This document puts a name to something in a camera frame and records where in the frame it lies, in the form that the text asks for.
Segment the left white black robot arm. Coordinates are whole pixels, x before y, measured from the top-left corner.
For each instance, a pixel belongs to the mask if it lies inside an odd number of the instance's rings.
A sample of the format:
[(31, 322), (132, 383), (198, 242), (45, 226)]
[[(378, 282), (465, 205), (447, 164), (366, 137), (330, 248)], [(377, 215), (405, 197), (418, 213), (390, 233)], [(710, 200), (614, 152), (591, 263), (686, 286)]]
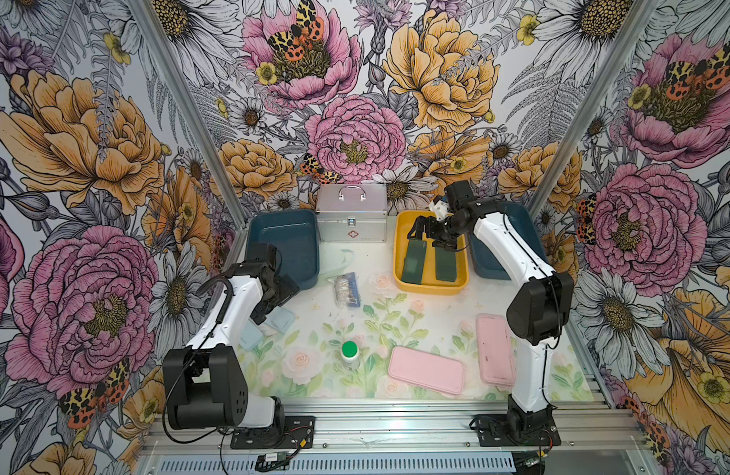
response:
[(246, 257), (206, 281), (198, 295), (218, 292), (206, 322), (162, 363), (166, 402), (164, 429), (267, 429), (285, 433), (285, 411), (277, 397), (250, 392), (237, 349), (248, 323), (267, 316), (299, 293), (281, 273), (282, 258), (269, 243), (249, 245)]

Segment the dark green pencil case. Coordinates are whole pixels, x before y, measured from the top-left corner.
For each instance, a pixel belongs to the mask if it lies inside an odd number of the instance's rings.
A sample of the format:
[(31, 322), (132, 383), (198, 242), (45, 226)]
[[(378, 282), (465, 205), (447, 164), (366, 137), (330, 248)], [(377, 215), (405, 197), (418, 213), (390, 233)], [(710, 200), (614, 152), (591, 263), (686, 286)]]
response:
[(440, 282), (453, 283), (457, 279), (456, 253), (453, 249), (436, 247), (435, 278)]

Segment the pink pencil case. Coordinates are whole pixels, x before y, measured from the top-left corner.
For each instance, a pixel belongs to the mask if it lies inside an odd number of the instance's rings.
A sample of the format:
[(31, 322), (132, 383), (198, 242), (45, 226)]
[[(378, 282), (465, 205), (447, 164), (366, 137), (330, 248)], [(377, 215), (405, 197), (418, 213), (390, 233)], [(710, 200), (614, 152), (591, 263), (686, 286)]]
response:
[(398, 381), (452, 396), (461, 395), (465, 386), (461, 361), (404, 346), (393, 349), (388, 374)]
[(517, 375), (507, 320), (481, 314), (476, 320), (476, 337), (481, 379), (493, 386), (513, 387)]

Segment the silver metal first-aid case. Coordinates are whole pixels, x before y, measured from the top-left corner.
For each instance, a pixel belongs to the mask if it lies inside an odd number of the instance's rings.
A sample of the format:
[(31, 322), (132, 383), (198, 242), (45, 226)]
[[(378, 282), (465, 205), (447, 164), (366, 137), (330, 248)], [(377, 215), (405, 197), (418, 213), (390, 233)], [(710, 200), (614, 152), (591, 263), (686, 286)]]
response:
[(329, 184), (319, 189), (316, 220), (321, 241), (382, 243), (387, 234), (387, 186)]

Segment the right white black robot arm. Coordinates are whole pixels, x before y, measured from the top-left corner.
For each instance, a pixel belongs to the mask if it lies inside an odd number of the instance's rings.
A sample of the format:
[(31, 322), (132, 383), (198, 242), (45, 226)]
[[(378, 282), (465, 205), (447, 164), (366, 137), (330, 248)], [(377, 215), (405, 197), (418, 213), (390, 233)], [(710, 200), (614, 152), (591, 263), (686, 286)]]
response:
[(418, 218), (408, 233), (426, 236), (444, 251), (456, 251), (459, 237), (478, 239), (496, 256), (518, 286), (507, 308), (509, 329), (528, 346), (517, 351), (517, 381), (507, 403), (507, 437), (529, 445), (541, 435), (554, 435), (555, 406), (550, 401), (552, 354), (568, 323), (574, 281), (556, 271), (525, 243), (501, 203), (464, 197), (439, 197), (430, 217)]

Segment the yellow storage tray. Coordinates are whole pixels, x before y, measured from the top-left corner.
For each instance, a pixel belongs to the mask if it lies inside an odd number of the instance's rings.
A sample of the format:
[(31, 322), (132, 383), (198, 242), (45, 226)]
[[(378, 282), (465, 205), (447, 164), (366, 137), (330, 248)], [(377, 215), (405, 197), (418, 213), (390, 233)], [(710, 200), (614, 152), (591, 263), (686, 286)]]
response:
[(428, 211), (410, 210), (398, 214), (394, 230), (393, 275), (402, 291), (434, 296), (459, 294), (470, 281), (466, 239), (460, 237), (457, 251), (433, 246), (426, 234), (411, 236), (418, 218)]

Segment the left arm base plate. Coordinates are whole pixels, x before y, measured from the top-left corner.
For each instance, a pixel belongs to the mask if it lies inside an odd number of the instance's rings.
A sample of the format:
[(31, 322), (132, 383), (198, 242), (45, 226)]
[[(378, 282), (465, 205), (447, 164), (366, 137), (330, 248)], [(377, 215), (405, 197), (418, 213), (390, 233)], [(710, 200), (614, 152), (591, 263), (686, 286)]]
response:
[(239, 429), (232, 435), (230, 448), (237, 450), (295, 450), (313, 446), (316, 417), (287, 416), (277, 427)]

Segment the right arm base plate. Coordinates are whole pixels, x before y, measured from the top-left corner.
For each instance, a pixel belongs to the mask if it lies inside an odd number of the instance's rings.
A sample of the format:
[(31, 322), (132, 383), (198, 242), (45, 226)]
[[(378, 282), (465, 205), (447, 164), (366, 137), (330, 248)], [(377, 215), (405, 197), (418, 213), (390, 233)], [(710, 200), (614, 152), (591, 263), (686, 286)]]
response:
[(477, 415), (469, 429), (478, 438), (481, 447), (544, 447), (562, 445), (558, 427), (551, 415), (544, 414), (533, 420), (517, 419), (514, 415)]

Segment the teal storage tray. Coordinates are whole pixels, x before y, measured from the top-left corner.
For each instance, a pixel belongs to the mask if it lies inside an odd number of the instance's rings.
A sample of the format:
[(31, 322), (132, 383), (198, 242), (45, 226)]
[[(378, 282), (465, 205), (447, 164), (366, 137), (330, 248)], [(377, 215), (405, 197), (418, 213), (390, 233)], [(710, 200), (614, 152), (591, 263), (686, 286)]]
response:
[(525, 207), (509, 202), (499, 205), (501, 211), (481, 217), (470, 234), (477, 275), (522, 284), (554, 274)]
[(269, 243), (280, 254), (281, 275), (288, 275), (301, 290), (315, 287), (320, 271), (319, 235), (315, 212), (285, 210), (255, 216), (248, 243)]

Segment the light blue pencil case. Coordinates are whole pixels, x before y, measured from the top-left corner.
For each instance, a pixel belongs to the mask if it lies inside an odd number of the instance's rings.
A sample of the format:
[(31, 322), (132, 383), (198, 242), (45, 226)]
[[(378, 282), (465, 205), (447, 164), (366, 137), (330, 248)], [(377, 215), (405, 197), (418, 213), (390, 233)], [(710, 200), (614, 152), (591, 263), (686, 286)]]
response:
[(283, 307), (275, 308), (266, 318), (265, 325), (279, 334), (285, 334), (295, 322), (295, 314)]
[(263, 342), (264, 338), (263, 332), (254, 323), (249, 322), (240, 334), (239, 345), (246, 352), (251, 352)]

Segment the dark green pencil case slanted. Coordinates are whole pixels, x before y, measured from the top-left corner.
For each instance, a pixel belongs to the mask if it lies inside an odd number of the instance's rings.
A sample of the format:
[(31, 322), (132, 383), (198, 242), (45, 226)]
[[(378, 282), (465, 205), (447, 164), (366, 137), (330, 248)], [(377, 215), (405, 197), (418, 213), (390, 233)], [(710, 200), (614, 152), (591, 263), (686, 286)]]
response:
[(422, 285), (427, 243), (423, 239), (409, 239), (402, 267), (402, 282)]

